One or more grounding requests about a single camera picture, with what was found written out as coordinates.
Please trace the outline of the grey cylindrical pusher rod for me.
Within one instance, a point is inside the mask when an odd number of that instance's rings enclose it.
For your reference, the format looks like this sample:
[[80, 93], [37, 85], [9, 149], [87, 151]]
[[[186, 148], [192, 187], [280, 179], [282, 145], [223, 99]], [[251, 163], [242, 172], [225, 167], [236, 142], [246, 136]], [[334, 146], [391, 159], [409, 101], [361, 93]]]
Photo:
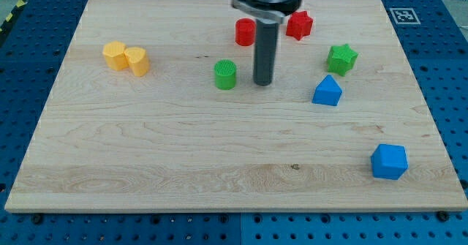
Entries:
[[259, 86], [268, 86], [273, 81], [279, 24], [262, 18], [255, 22], [253, 80]]

